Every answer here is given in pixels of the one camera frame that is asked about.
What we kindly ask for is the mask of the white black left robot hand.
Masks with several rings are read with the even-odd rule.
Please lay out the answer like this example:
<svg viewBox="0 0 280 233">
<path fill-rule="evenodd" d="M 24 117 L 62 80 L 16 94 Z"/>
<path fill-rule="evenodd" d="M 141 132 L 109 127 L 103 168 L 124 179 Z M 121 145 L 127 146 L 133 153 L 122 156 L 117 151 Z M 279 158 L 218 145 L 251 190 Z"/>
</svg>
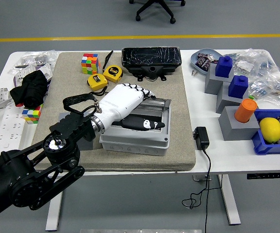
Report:
<svg viewBox="0 0 280 233">
<path fill-rule="evenodd" d="M 153 92 L 136 84 L 123 83 L 116 85 L 99 102 L 101 112 L 94 114 L 94 120 L 100 123 L 99 133 L 104 133 L 113 122 L 117 122 L 123 128 L 138 131 L 165 127 L 162 122 L 129 115 L 144 99 L 154 99 L 155 97 Z"/>
</svg>

